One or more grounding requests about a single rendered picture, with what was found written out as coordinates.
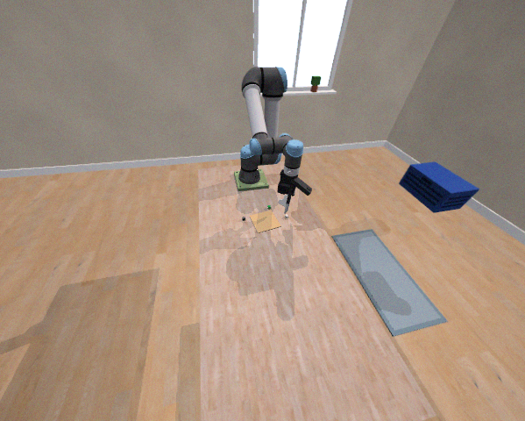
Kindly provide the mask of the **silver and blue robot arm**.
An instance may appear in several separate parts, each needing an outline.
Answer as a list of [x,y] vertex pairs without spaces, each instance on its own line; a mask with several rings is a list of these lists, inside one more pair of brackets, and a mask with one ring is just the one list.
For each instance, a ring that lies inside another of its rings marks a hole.
[[[255,85],[256,84],[256,85]],[[303,143],[287,133],[278,137],[280,100],[287,91],[287,72],[283,67],[251,68],[242,81],[252,139],[240,151],[241,169],[239,180],[254,184],[260,180],[258,166],[278,164],[285,155],[284,173],[299,174]],[[265,118],[260,101],[265,99]]]

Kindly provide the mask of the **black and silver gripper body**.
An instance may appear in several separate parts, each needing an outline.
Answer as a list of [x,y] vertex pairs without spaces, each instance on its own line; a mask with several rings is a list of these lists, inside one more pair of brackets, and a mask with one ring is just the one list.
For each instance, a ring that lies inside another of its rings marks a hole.
[[[283,175],[283,180],[282,180],[282,175]],[[292,190],[292,195],[294,194],[294,191],[295,191],[295,186],[291,183],[291,181],[295,178],[297,178],[298,175],[296,176],[288,176],[284,173],[284,169],[281,170],[280,172],[280,182],[278,184],[278,193],[281,193],[283,195],[287,194],[288,195],[288,192],[290,192],[290,190]],[[293,179],[288,179],[288,178],[293,178]]]

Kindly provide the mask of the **tan flat mat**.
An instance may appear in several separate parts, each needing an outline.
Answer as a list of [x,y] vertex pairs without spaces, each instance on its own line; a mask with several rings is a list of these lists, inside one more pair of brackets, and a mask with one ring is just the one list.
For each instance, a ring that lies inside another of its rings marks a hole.
[[258,233],[281,227],[271,210],[251,215],[250,218]]

